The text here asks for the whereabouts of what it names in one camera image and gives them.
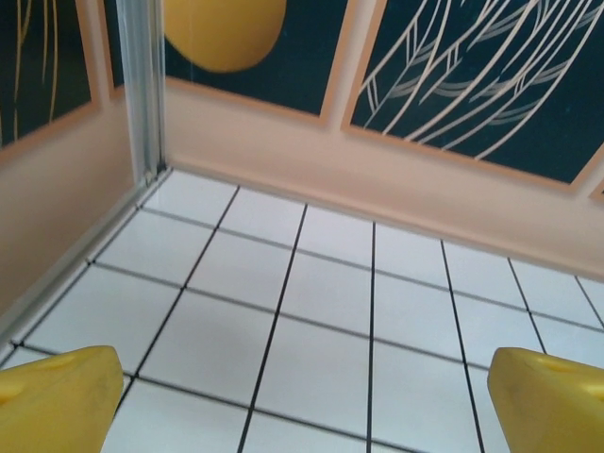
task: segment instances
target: decorative wall art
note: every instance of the decorative wall art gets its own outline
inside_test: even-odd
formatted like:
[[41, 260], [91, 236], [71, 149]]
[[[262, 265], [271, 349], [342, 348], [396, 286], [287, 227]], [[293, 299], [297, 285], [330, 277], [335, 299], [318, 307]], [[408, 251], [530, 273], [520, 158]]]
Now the decorative wall art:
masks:
[[98, 106], [80, 0], [0, 2], [0, 163]]
[[574, 188], [604, 143], [603, 10], [377, 0], [344, 129]]
[[356, 1], [165, 0], [166, 75], [179, 86], [325, 119], [344, 17]]

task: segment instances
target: yellow plastic piece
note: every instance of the yellow plastic piece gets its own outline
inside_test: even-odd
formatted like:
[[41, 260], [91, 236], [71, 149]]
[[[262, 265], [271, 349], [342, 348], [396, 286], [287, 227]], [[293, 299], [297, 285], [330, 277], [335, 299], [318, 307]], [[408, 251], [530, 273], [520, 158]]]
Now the yellow plastic piece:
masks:
[[0, 372], [0, 451], [98, 453], [123, 385], [108, 346]]
[[501, 348], [489, 392], [512, 453], [604, 452], [604, 370]]

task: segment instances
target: wall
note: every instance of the wall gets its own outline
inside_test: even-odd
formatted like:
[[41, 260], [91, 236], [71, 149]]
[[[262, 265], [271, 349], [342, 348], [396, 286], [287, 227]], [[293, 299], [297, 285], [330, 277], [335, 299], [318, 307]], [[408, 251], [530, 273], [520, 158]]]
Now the wall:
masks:
[[133, 187], [126, 106], [109, 100], [96, 0], [86, 0], [100, 109], [0, 167], [0, 313]]
[[169, 162], [604, 278], [601, 162], [571, 194], [341, 131], [375, 3], [354, 15], [327, 128], [171, 84]]

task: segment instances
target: yellow circle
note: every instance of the yellow circle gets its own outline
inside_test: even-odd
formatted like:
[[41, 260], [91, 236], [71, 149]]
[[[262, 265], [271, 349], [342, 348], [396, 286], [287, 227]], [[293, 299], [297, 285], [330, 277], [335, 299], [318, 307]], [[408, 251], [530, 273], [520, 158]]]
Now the yellow circle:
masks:
[[165, 0], [165, 35], [203, 69], [241, 71], [273, 49], [285, 8], [286, 0]]

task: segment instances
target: black grout line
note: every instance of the black grout line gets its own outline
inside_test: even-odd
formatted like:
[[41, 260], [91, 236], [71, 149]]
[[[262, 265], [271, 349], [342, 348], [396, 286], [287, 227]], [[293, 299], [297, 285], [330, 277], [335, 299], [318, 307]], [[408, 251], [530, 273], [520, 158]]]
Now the black grout line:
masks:
[[215, 394], [207, 394], [205, 392], [200, 392], [195, 389], [190, 389], [187, 387], [182, 387], [180, 385], [171, 384], [169, 382], [165, 382], [160, 379], [155, 379], [155, 378], [148, 377], [148, 376], [138, 376], [138, 377], [136, 377], [136, 379], [140, 382], [145, 382], [147, 384], [156, 385], [158, 387], [161, 387], [161, 388], [164, 388], [167, 390], [174, 390], [176, 392], [181, 392], [184, 394], [189, 394], [191, 396], [196, 396], [196, 397], [200, 397], [203, 399], [207, 399], [208, 401], [212, 401], [214, 403], [219, 403], [219, 404], [222, 404], [225, 406], [229, 406], [231, 408], [243, 409], [245, 411], [247, 411], [249, 409], [248, 406], [246, 406], [243, 403], [238, 403], [237, 401], [234, 401], [231, 399], [222, 398], [221, 396], [217, 396]]
[[252, 394], [252, 400], [249, 405], [249, 411], [247, 413], [247, 417], [245, 417], [245, 424], [243, 425], [242, 437], [241, 437], [241, 440], [239, 441], [239, 448], [237, 449], [238, 453], [243, 453], [243, 448], [245, 446], [245, 438], [247, 437], [247, 431], [249, 430], [249, 425], [252, 421], [252, 415], [254, 413], [254, 408], [256, 406], [256, 400], [258, 399], [258, 393], [260, 392], [260, 383], [262, 381], [262, 375], [264, 374], [264, 367], [266, 366], [266, 362], [268, 361], [268, 355], [271, 350], [271, 344], [273, 342], [273, 338], [275, 337], [275, 330], [277, 329], [277, 320], [279, 317], [279, 313], [281, 312], [281, 305], [283, 304], [285, 290], [287, 288], [287, 283], [290, 278], [290, 273], [292, 272], [292, 267], [294, 265], [295, 250], [298, 247], [298, 243], [300, 241], [300, 235], [302, 233], [302, 226], [304, 225], [304, 219], [306, 218], [306, 212], [307, 212], [308, 208], [309, 208], [309, 205], [304, 205], [304, 210], [302, 211], [302, 217], [300, 218], [300, 225], [298, 226], [298, 230], [295, 235], [294, 248], [293, 248], [292, 254], [290, 256], [290, 262], [288, 263], [287, 271], [285, 271], [285, 277], [283, 278], [283, 286], [281, 287], [281, 294], [279, 295], [279, 300], [277, 302], [277, 309], [275, 310], [273, 324], [271, 325], [271, 331], [268, 334], [266, 348], [264, 349], [264, 356], [262, 357], [262, 362], [260, 363], [258, 379], [256, 380], [256, 386], [254, 387], [254, 393]]
[[246, 309], [261, 311], [262, 313], [268, 313], [271, 315], [275, 314], [275, 310], [273, 310], [273, 309], [269, 309], [267, 307], [263, 307], [263, 306], [256, 305], [256, 304], [251, 304], [251, 303], [245, 302], [243, 300], [233, 299], [232, 297], [227, 297], [225, 295], [211, 293], [209, 291], [204, 291], [204, 290], [198, 290], [197, 288], [194, 288], [191, 286], [188, 286], [187, 288], [185, 288], [185, 292], [195, 294], [195, 295], [201, 295], [201, 296], [204, 296], [204, 297], [207, 297], [210, 299], [214, 299], [216, 301], [225, 302], [227, 304], [237, 305], [239, 307], [244, 307]]
[[32, 344], [16, 344], [16, 343], [14, 343], [14, 346], [15, 347], [18, 346], [18, 347], [21, 347], [22, 349], [27, 349], [32, 352], [38, 352], [40, 354], [45, 354], [46, 356], [57, 356], [60, 354], [60, 352], [51, 351], [50, 349], [46, 349], [43, 347], [37, 347]]
[[272, 247], [281, 248], [283, 250], [292, 250], [291, 245], [287, 245], [285, 243], [278, 243], [276, 241], [271, 241], [270, 239], [259, 238], [258, 236], [252, 236], [251, 234], [242, 233], [239, 231], [235, 231], [234, 229], [229, 228], [220, 228], [220, 232], [227, 234], [229, 236], [234, 236], [236, 238], [247, 239], [248, 241], [253, 241], [255, 243], [263, 243], [265, 245], [270, 245]]
[[457, 363], [457, 364], [463, 365], [463, 360], [455, 359], [454, 357], [445, 356], [445, 355], [439, 354], [437, 352], [431, 352], [431, 351], [428, 351], [426, 349], [422, 349], [419, 347], [409, 346], [407, 344], [397, 343], [397, 342], [393, 342], [391, 340], [386, 340], [386, 339], [379, 338], [379, 337], [374, 337], [374, 344], [375, 343], [385, 344], [387, 346], [396, 347], [398, 349], [404, 349], [409, 352], [415, 352], [417, 354], [421, 354], [422, 356], [429, 356], [429, 357], [432, 357], [433, 359], [440, 359], [442, 361], [450, 361], [452, 363]]
[[418, 280], [416, 278], [400, 276], [399, 274], [393, 274], [392, 272], [388, 272], [388, 271], [380, 271], [379, 269], [376, 269], [376, 275], [383, 276], [383, 277], [389, 277], [389, 278], [395, 278], [397, 280], [406, 281], [408, 283], [413, 283], [413, 284], [419, 285], [419, 286], [425, 286], [427, 288], [431, 288], [432, 290], [442, 291], [443, 293], [449, 292], [449, 289], [446, 288], [445, 286], [435, 285], [434, 283], [428, 283], [427, 281]]
[[317, 252], [311, 252], [310, 250], [306, 250], [304, 248], [298, 248], [296, 251], [301, 255], [306, 255], [307, 257], [313, 257], [319, 260], [335, 262], [336, 264], [341, 264], [344, 266], [353, 267], [355, 269], [360, 269], [362, 271], [371, 272], [371, 266], [363, 266], [362, 264], [357, 264], [356, 262], [341, 260], [339, 258], [330, 257], [328, 255], [323, 255]]
[[578, 323], [576, 321], [570, 321], [568, 319], [559, 318], [558, 316], [554, 316], [552, 314], [541, 313], [540, 311], [531, 311], [531, 313], [535, 316], [539, 316], [540, 318], [551, 319], [552, 321], [558, 321], [559, 323], [567, 324], [568, 326], [581, 327], [585, 328], [586, 330], [592, 330], [593, 332], [604, 334], [604, 329], [602, 329], [602, 327], [588, 326], [586, 324]]
[[170, 212], [164, 212], [163, 210], [155, 210], [153, 208], [148, 208], [147, 206], [141, 207], [142, 212], [146, 212], [147, 214], [157, 215], [159, 217], [164, 217], [166, 219], [177, 220], [182, 222], [183, 224], [193, 225], [195, 227], [202, 227], [207, 229], [214, 229], [216, 225], [207, 224], [205, 222], [199, 222], [197, 220], [188, 219], [187, 217], [183, 217], [181, 215], [172, 214]]
[[517, 305], [509, 304], [507, 302], [500, 302], [498, 300], [489, 299], [488, 297], [483, 297], [481, 295], [466, 293], [464, 291], [453, 290], [453, 294], [461, 297], [467, 297], [468, 299], [477, 300], [478, 302], [484, 302], [485, 304], [497, 305], [502, 309], [521, 311], [523, 313], [528, 311], [526, 307], [518, 307]]
[[[195, 261], [195, 263], [193, 265], [193, 268], [191, 269], [191, 272], [187, 276], [187, 279], [185, 280], [185, 283], [184, 283], [183, 287], [180, 288], [180, 290], [178, 291], [178, 295], [176, 296], [175, 301], [173, 302], [172, 306], [170, 307], [170, 309], [166, 313], [165, 317], [163, 318], [163, 321], [161, 322], [161, 325], [159, 326], [158, 331], [156, 332], [155, 336], [153, 337], [153, 340], [151, 341], [151, 344], [149, 345], [149, 347], [147, 347], [147, 350], [145, 351], [145, 353], [143, 355], [143, 358], [141, 359], [141, 362], [139, 363], [139, 366], [137, 366], [136, 371], [134, 372], [134, 378], [135, 379], [139, 377], [139, 373], [143, 369], [144, 363], [146, 362], [147, 358], [151, 354], [151, 350], [155, 346], [155, 343], [158, 341], [159, 336], [161, 335], [162, 331], [165, 329], [166, 324], [168, 323], [168, 320], [172, 316], [172, 313], [174, 312], [174, 310], [176, 308], [176, 305], [178, 304], [178, 301], [180, 300], [180, 297], [183, 295], [185, 288], [187, 287], [189, 281], [193, 277], [193, 274], [195, 273], [195, 270], [197, 269], [197, 266], [199, 265], [199, 263], [201, 262], [202, 258], [206, 254], [206, 251], [208, 250], [208, 248], [210, 247], [211, 241], [214, 238], [214, 236], [216, 234], [216, 231], [218, 230], [220, 224], [222, 223], [222, 221], [224, 220], [225, 216], [227, 215], [227, 212], [228, 212], [229, 208], [233, 204], [233, 201], [235, 200], [235, 197], [237, 196], [237, 193], [239, 192], [239, 189], [240, 188], [238, 186], [237, 189], [235, 190], [235, 192], [233, 193], [233, 195], [231, 196], [230, 200], [228, 201], [228, 204], [226, 205], [226, 208], [225, 208], [222, 216], [220, 217], [220, 220], [218, 221], [218, 224], [216, 225], [216, 227], [214, 228], [214, 230], [211, 232], [210, 237], [208, 238], [208, 241], [204, 245], [204, 248], [201, 251], [201, 253], [199, 254], [199, 257], [197, 257], [197, 260]], [[122, 394], [122, 397], [120, 398], [120, 402], [118, 403], [117, 409], [115, 410], [116, 413], [122, 407], [122, 404], [124, 403], [124, 401], [125, 401], [128, 393], [130, 392], [130, 389], [132, 388], [133, 382], [134, 382], [134, 379], [131, 380], [128, 383], [128, 385], [126, 387], [126, 390], [124, 391], [124, 393]]]
[[427, 451], [425, 451], [425, 450], [411, 449], [411, 448], [408, 448], [407, 446], [391, 444], [390, 442], [385, 442], [385, 441], [381, 441], [378, 439], [375, 439], [373, 441], [373, 443], [376, 445], [386, 446], [388, 448], [391, 448], [392, 450], [401, 451], [401, 452], [405, 452], [405, 453], [427, 453]]
[[579, 277], [575, 276], [575, 281], [577, 282], [577, 284], [581, 288], [581, 291], [583, 292], [583, 295], [585, 296], [585, 298], [589, 302], [589, 305], [592, 308], [592, 310], [594, 311], [594, 314], [596, 315], [597, 320], [600, 322], [600, 324], [602, 325], [602, 327], [604, 327], [604, 321], [602, 321], [602, 318], [600, 317], [600, 313], [597, 312], [596, 307], [594, 306], [594, 303], [592, 302], [592, 299], [590, 298], [590, 296], [585, 291], [585, 288], [583, 287], [583, 284], [579, 280]]
[[296, 314], [289, 314], [286, 312], [281, 312], [279, 314], [279, 317], [290, 319], [292, 321], [297, 321], [299, 323], [303, 323], [303, 324], [306, 324], [309, 326], [324, 328], [325, 330], [331, 330], [332, 332], [342, 333], [343, 335], [348, 335], [351, 337], [356, 337], [356, 338], [360, 338], [362, 340], [369, 341], [369, 335], [367, 335], [366, 333], [356, 332], [354, 330], [350, 330], [350, 329], [344, 328], [344, 327], [333, 326], [332, 324], [325, 324], [320, 321], [314, 321], [312, 319], [305, 318], [303, 316], [298, 316]]
[[31, 336], [31, 334], [34, 332], [34, 330], [36, 330], [42, 322], [44, 322], [44, 320], [50, 315], [50, 313], [57, 307], [57, 305], [60, 303], [60, 301], [63, 300], [63, 298], [67, 295], [67, 293], [69, 293], [74, 288], [74, 286], [77, 284], [77, 282], [86, 275], [86, 273], [88, 272], [88, 270], [90, 268], [91, 268], [91, 265], [89, 262], [87, 262], [84, 269], [82, 269], [79, 272], [79, 274], [77, 274], [74, 277], [74, 279], [69, 282], [69, 284], [63, 289], [63, 291], [61, 291], [60, 294], [55, 298], [55, 300], [51, 304], [51, 306], [48, 307], [48, 309], [38, 318], [38, 320], [33, 324], [33, 326], [31, 326], [29, 331], [23, 336], [23, 338], [19, 342], [19, 346], [22, 346], [24, 344], [25, 340], [27, 340]]
[[169, 286], [170, 288], [176, 288], [177, 290], [182, 288], [181, 285], [179, 285], [178, 283], [174, 283], [173, 281], [164, 280], [163, 278], [151, 277], [147, 274], [141, 274], [140, 272], [130, 271], [120, 266], [114, 266], [113, 264], [106, 264], [104, 262], [96, 261], [94, 263], [91, 263], [91, 265], [93, 267], [98, 267], [99, 269], [104, 269], [115, 274], [122, 274], [125, 276], [137, 278], [139, 280], [145, 280], [151, 283], [158, 283], [163, 286]]
[[314, 423], [311, 422], [309, 420], [302, 420], [299, 418], [295, 418], [295, 417], [291, 417], [289, 415], [286, 415], [284, 413], [280, 413], [280, 412], [274, 412], [274, 411], [268, 411], [266, 409], [262, 409], [262, 408], [255, 408], [254, 412], [256, 413], [260, 413], [262, 415], [267, 415], [269, 417], [274, 417], [283, 421], [287, 421], [287, 422], [291, 422], [291, 423], [296, 423], [297, 425], [301, 425], [303, 427], [309, 427], [309, 428], [315, 428], [315, 429], [319, 429], [321, 431], [324, 432], [329, 432], [332, 434], [337, 434], [343, 437], [347, 437], [349, 439], [354, 439], [356, 441], [361, 441], [361, 442], [365, 442], [367, 439], [365, 438], [365, 436], [361, 436], [360, 434], [356, 434], [354, 432], [349, 432], [349, 431], [344, 431], [342, 429], [339, 428], [332, 428], [332, 427], [328, 427], [326, 425], [321, 425], [318, 423]]
[[539, 345], [541, 346], [541, 350], [547, 354], [547, 350], [545, 349], [545, 344], [543, 339], [541, 338], [541, 333], [539, 333], [539, 328], [537, 328], [537, 323], [535, 323], [535, 319], [533, 318], [532, 312], [530, 311], [529, 302], [527, 301], [527, 297], [525, 296], [525, 292], [522, 289], [522, 285], [520, 284], [520, 280], [518, 279], [518, 275], [516, 274], [516, 270], [513, 268], [512, 260], [508, 258], [508, 264], [510, 265], [510, 270], [512, 270], [513, 279], [516, 282], [516, 286], [518, 287], [518, 291], [522, 296], [522, 300], [525, 303], [525, 307], [527, 308], [528, 317], [530, 318], [530, 323], [532, 327], [535, 329], [535, 334], [537, 335], [537, 340], [539, 340]]
[[443, 241], [441, 241], [441, 250], [443, 251], [443, 260], [445, 261], [446, 280], [449, 285], [449, 293], [451, 296], [451, 305], [453, 307], [453, 314], [455, 316], [455, 325], [457, 328], [457, 335], [460, 340], [461, 359], [463, 360], [463, 372], [465, 373], [465, 381], [468, 386], [468, 393], [470, 395], [470, 403], [472, 405], [472, 413], [474, 415], [474, 424], [476, 425], [476, 434], [478, 436], [478, 446], [480, 447], [480, 452], [485, 453], [484, 442], [482, 442], [482, 434], [480, 433], [480, 422], [478, 420], [478, 410], [476, 407], [476, 400], [474, 399], [474, 392], [472, 391], [472, 382], [470, 380], [470, 371], [468, 370], [468, 362], [465, 357], [465, 347], [463, 346], [463, 337], [461, 335], [460, 316], [457, 312], [457, 306], [455, 304], [455, 295], [453, 294], [453, 285], [451, 284], [451, 274], [449, 272], [449, 265], [446, 260], [445, 243], [443, 243]]
[[376, 223], [371, 230], [371, 295], [369, 306], [369, 357], [367, 366], [367, 453], [371, 453], [373, 426], [373, 391], [374, 391], [374, 334], [376, 308]]
[[559, 316], [555, 316], [553, 314], [543, 313], [541, 311], [535, 311], [535, 310], [531, 310], [531, 309], [527, 310], [527, 308], [517, 307], [515, 305], [507, 304], [505, 302], [497, 302], [496, 300], [488, 299], [486, 297], [481, 297], [479, 295], [464, 293], [462, 291], [453, 290], [453, 294], [459, 295], [462, 297], [466, 297], [468, 299], [476, 300], [478, 302], [484, 302], [485, 304], [497, 305], [498, 307], [501, 307], [502, 309], [520, 311], [522, 313], [529, 313], [529, 314], [533, 314], [535, 316], [541, 316], [542, 318], [553, 319], [554, 321], [568, 324], [570, 326], [587, 328], [587, 329], [593, 330], [595, 332], [604, 333], [604, 329], [601, 327], [589, 326], [588, 324], [578, 323], [577, 321], [571, 321], [570, 319], [564, 319]]

